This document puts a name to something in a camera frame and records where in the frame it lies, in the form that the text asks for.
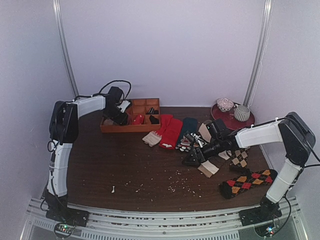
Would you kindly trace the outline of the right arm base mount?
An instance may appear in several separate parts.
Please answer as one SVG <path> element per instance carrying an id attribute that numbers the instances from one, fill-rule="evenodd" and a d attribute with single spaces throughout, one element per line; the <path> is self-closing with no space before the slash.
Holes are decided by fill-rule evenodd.
<path id="1" fill-rule="evenodd" d="M 262 204 L 258 207 L 241 210 L 239 218 L 242 226 L 255 225 L 271 221 L 274 217 L 281 217 L 282 212 L 278 204 Z"/>

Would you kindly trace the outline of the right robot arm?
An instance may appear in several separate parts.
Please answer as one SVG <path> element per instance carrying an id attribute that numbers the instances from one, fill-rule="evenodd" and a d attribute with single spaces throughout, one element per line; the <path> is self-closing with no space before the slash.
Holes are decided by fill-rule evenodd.
<path id="1" fill-rule="evenodd" d="M 225 199 L 232 199 L 257 186 L 269 185 L 270 188 L 264 196 L 266 202 L 256 210 L 259 220 L 268 220 L 276 212 L 274 204 L 285 197 L 296 184 L 310 154 L 314 153 L 314 133 L 296 112 L 234 131 L 230 131 L 220 118 L 210 121 L 205 127 L 211 136 L 210 141 L 185 134 L 191 143 L 198 143 L 198 146 L 190 149 L 182 160 L 184 165 L 199 167 L 220 153 L 231 151 L 234 154 L 243 154 L 252 146 L 283 143 L 286 155 L 280 172 L 274 169 L 252 172 L 246 167 L 235 166 L 234 170 L 242 170 L 243 173 L 219 185 L 220 194 Z"/>

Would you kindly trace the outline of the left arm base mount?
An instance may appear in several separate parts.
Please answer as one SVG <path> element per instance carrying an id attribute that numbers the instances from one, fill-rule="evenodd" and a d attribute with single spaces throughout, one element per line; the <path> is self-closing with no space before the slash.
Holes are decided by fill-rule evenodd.
<path id="1" fill-rule="evenodd" d="M 56 198 L 50 195 L 44 201 L 48 207 L 45 214 L 46 218 L 71 226 L 87 226 L 89 212 L 68 207 L 68 199 L 66 197 Z"/>

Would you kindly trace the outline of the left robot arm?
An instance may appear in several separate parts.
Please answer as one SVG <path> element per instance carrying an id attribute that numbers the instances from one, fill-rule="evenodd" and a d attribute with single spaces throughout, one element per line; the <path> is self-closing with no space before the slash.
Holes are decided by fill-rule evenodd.
<path id="1" fill-rule="evenodd" d="M 57 101 L 49 124 L 51 152 L 49 162 L 48 192 L 57 197 L 65 197 L 67 190 L 68 163 L 73 144 L 79 135 L 79 119 L 96 111 L 103 111 L 103 117 L 120 126 L 128 124 L 127 108 L 132 104 L 117 86 L 110 87 L 107 93 L 103 88 L 92 95 L 78 95 L 70 101 Z"/>

